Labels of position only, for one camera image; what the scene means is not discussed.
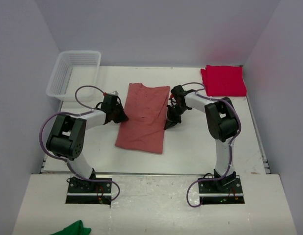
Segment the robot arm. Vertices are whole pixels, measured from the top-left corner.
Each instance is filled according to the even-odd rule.
[[[47,140],[47,150],[55,156],[67,158],[74,172],[90,179],[94,170],[82,154],[85,131],[110,121],[119,123],[127,120],[120,98],[115,94],[105,94],[101,107],[91,113],[80,117],[58,115]]]
[[[167,121],[165,129],[181,123],[181,115],[186,110],[197,109],[206,114],[208,129],[211,136],[216,141],[217,161],[214,169],[214,177],[220,178],[225,175],[229,166],[230,158],[233,156],[229,150],[229,141],[238,131],[238,123],[233,111],[222,101],[211,101],[198,97],[195,90],[185,91],[181,85],[173,87],[171,99],[174,98],[175,104],[168,105]],[[232,102],[228,97],[223,98],[231,106]],[[233,163],[227,175],[222,179],[221,184],[225,185],[233,181],[236,177]]]

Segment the white platform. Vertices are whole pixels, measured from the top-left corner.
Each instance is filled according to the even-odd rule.
[[[99,76],[98,86],[106,92],[117,90],[123,104],[129,83],[173,87],[202,80],[200,68],[100,67]],[[98,98],[88,105],[95,106],[102,101],[102,95],[97,94]],[[231,100],[242,122],[242,133],[234,148],[236,172],[265,174],[247,100],[245,97],[231,97]],[[76,102],[64,102],[61,110],[86,111]],[[197,110],[185,112],[182,124],[166,130],[161,155],[115,147],[118,130],[119,125],[109,123],[86,132],[83,153],[96,172],[204,174],[212,172],[215,167],[215,141],[209,134],[205,115]],[[68,172],[68,169],[63,162],[48,157],[44,171]]]
[[[49,235],[80,219],[92,235],[297,234],[278,175],[242,174],[245,204],[196,209],[185,201],[196,176],[113,176],[122,191],[111,208],[65,204],[67,178],[31,176],[14,235]],[[197,186],[190,195],[198,203]]]

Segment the fabric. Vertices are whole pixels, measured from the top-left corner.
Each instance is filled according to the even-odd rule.
[[[207,65],[201,73],[208,96],[246,96],[242,67]]]
[[[162,153],[170,87],[145,87],[130,83],[125,113],[129,121],[120,125],[116,146]]]
[[[91,231],[92,229],[90,228],[84,228],[83,222],[79,220],[52,235],[89,235]]]

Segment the folded shirt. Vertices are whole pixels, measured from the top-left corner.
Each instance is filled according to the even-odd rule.
[[[129,120],[120,124],[117,147],[162,153],[169,91],[129,84],[124,108]]]
[[[208,96],[246,96],[243,68],[238,66],[211,66],[201,69],[202,81]]]

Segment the laundry basket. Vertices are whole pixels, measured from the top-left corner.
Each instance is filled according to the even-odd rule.
[[[97,84],[101,54],[98,51],[70,50],[59,54],[53,68],[46,94],[63,101],[75,101],[77,88]],[[93,99],[95,89],[83,88],[78,92],[80,101]]]

